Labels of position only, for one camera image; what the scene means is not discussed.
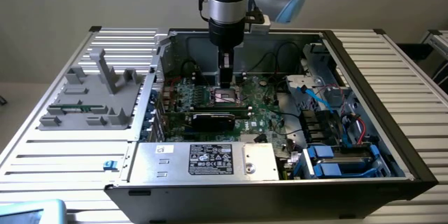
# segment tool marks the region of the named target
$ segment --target warning label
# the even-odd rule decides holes
[[[231,144],[192,144],[189,146],[188,173],[191,175],[233,174]]]

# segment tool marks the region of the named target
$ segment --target beige wall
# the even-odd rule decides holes
[[[53,80],[92,25],[205,27],[197,0],[0,0],[0,81]],[[448,0],[307,0],[291,28],[384,28],[417,41],[447,28]]]
[[[35,108],[48,86],[48,84],[39,83],[0,83],[0,95],[8,101],[8,104],[0,106],[0,153]]]

